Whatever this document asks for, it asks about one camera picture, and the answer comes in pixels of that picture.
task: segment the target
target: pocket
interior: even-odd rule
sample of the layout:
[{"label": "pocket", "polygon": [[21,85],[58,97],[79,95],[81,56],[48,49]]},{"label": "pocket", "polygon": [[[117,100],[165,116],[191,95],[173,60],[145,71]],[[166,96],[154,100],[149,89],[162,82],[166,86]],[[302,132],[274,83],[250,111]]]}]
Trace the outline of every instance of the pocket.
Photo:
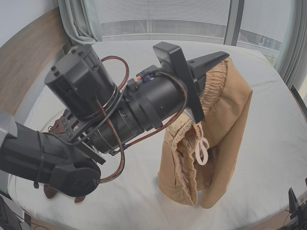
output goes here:
[{"label": "pocket", "polygon": [[168,143],[162,145],[161,163],[159,170],[159,183],[176,188],[175,163],[173,153]]}]

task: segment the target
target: mattress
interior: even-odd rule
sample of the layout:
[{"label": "mattress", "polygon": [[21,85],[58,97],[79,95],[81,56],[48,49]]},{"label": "mattress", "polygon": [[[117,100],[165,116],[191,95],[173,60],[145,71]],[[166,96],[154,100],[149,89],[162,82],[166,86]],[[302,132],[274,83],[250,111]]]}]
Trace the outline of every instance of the mattress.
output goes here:
[{"label": "mattress", "polygon": [[[152,46],[160,41],[108,41],[95,44],[100,58],[125,59],[130,77],[159,61]],[[101,184],[81,203],[62,193],[47,199],[43,186],[11,176],[12,199],[33,217],[65,229],[247,229],[276,215],[289,205],[293,188],[299,201],[306,194],[307,123],[288,88],[257,51],[233,46],[167,41],[179,45],[186,59],[217,51],[228,52],[234,65],[253,89],[248,121],[236,170],[228,191],[211,209],[178,204],[157,186],[163,132],[126,150],[126,166],[116,180]],[[124,66],[104,63],[117,84]],[[46,131],[65,107],[45,87],[25,125]],[[113,173],[120,156],[104,156],[102,176]]]}]

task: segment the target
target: curtain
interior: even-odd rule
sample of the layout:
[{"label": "curtain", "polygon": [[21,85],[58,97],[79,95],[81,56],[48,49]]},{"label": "curtain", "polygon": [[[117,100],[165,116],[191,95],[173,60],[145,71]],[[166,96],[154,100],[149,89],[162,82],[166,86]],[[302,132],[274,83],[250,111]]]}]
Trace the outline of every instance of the curtain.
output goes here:
[{"label": "curtain", "polygon": [[73,44],[102,41],[95,0],[53,0],[58,3],[64,29]]},{"label": "curtain", "polygon": [[307,45],[307,0],[291,0],[288,27],[275,63],[286,85],[291,88],[302,64]]}]

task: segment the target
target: robotic arm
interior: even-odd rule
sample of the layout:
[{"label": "robotic arm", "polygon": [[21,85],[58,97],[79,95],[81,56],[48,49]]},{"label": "robotic arm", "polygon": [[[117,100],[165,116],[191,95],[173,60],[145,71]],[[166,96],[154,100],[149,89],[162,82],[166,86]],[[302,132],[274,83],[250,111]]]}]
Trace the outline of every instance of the robotic arm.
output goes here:
[{"label": "robotic arm", "polygon": [[183,110],[195,123],[204,120],[199,96],[206,72],[229,54],[186,61],[179,46],[165,42],[155,45],[154,51],[161,67],[146,68],[122,92],[90,44],[64,56],[51,68],[45,84],[69,110],[61,121],[65,133],[34,131],[0,110],[0,170],[32,180],[36,188],[41,182],[81,197],[101,183],[96,163],[105,160],[97,151],[115,155],[118,147],[125,150],[135,144],[126,143],[144,131],[159,132]]}]

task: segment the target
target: green grass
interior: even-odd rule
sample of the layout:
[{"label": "green grass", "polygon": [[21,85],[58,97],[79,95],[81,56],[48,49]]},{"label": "green grass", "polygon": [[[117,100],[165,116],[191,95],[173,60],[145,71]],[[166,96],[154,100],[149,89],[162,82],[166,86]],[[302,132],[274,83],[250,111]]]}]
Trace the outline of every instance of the green grass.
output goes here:
[{"label": "green grass", "polygon": [[266,59],[268,60],[268,62],[269,62],[272,66],[275,65],[275,62],[276,62],[276,59],[275,59],[275,58],[266,56]]}]

